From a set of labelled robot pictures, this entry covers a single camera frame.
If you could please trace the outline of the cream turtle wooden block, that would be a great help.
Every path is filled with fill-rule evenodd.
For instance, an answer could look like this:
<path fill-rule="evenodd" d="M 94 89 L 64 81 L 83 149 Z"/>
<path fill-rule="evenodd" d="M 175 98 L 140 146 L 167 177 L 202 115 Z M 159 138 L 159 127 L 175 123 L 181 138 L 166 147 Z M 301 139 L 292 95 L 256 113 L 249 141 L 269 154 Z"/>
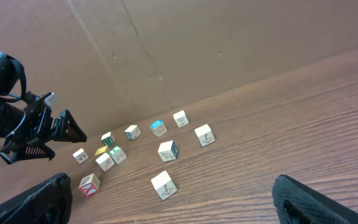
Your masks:
<path fill-rule="evenodd" d="M 164 162 L 172 161 L 178 157 L 178 148 L 174 141 L 167 141 L 160 144 L 158 154 Z"/>

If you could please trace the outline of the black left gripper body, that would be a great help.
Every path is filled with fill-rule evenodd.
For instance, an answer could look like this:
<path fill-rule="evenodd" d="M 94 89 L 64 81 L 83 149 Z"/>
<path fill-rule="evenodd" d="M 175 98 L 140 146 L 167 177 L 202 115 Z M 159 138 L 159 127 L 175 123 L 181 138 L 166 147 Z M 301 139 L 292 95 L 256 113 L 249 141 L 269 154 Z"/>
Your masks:
<path fill-rule="evenodd" d="M 41 146 L 52 139 L 52 109 L 42 97 L 27 92 L 27 106 L 16 108 L 0 99 L 0 138 L 6 140 L 2 152 L 14 152 L 21 146 Z"/>

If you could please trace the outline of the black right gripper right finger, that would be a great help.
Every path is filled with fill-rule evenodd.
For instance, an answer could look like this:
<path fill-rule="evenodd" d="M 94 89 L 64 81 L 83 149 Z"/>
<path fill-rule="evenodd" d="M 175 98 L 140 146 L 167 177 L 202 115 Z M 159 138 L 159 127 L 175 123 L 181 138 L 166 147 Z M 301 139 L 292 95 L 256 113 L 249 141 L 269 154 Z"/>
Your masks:
<path fill-rule="evenodd" d="M 273 204 L 280 224 L 358 224 L 358 213 L 280 175 L 272 187 Z"/>

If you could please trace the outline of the yellow S wooden block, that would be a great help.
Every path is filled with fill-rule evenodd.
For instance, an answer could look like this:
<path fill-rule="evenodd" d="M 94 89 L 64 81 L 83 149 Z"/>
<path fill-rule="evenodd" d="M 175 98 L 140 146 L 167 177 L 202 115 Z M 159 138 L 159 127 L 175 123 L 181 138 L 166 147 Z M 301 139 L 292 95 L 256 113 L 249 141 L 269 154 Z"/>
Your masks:
<path fill-rule="evenodd" d="M 108 153 L 104 153 L 99 156 L 96 159 L 96 162 L 104 172 L 107 172 L 112 166 L 116 164 Z"/>

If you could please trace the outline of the cream block red letter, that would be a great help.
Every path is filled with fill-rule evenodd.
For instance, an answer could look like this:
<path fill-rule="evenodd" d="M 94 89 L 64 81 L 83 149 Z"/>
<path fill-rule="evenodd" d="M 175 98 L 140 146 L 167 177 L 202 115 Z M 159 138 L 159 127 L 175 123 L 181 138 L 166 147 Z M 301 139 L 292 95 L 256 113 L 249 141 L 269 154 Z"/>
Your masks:
<path fill-rule="evenodd" d="M 90 197 L 99 192 L 100 180 L 95 174 L 87 175 L 82 178 L 79 189 L 84 196 Z"/>

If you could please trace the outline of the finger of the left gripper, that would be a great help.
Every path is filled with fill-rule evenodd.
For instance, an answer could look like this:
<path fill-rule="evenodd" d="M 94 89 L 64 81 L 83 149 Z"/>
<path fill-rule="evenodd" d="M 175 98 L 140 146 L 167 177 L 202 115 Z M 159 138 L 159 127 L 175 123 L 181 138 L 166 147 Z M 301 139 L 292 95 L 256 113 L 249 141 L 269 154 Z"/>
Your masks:
<path fill-rule="evenodd" d="M 87 136 L 68 110 L 63 110 L 53 122 L 52 140 L 60 142 L 86 142 Z"/>
<path fill-rule="evenodd" d="M 30 159 L 43 159 L 48 158 L 52 160 L 55 157 L 55 152 L 46 145 L 41 146 L 28 146 L 24 145 L 14 151 L 11 156 L 12 162 L 30 160 Z"/>

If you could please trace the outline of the mint green top block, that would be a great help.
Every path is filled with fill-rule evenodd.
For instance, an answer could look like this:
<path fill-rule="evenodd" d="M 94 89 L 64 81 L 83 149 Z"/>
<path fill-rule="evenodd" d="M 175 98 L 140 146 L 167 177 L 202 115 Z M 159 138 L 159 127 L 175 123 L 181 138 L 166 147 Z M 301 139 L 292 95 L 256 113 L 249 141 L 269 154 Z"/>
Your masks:
<path fill-rule="evenodd" d="M 125 160 L 127 158 L 125 152 L 123 151 L 123 149 L 120 146 L 114 146 L 108 152 L 108 154 L 111 156 L 111 158 L 113 159 L 113 161 L 116 164 L 120 164 L 123 160 Z"/>

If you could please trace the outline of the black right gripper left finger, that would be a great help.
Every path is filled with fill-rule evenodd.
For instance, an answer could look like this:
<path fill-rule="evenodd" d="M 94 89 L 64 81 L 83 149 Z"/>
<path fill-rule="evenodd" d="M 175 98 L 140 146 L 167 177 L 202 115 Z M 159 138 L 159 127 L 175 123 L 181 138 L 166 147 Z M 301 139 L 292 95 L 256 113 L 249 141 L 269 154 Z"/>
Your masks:
<path fill-rule="evenodd" d="M 0 224 L 67 224 L 72 201 L 71 179 L 61 172 L 0 204 Z"/>

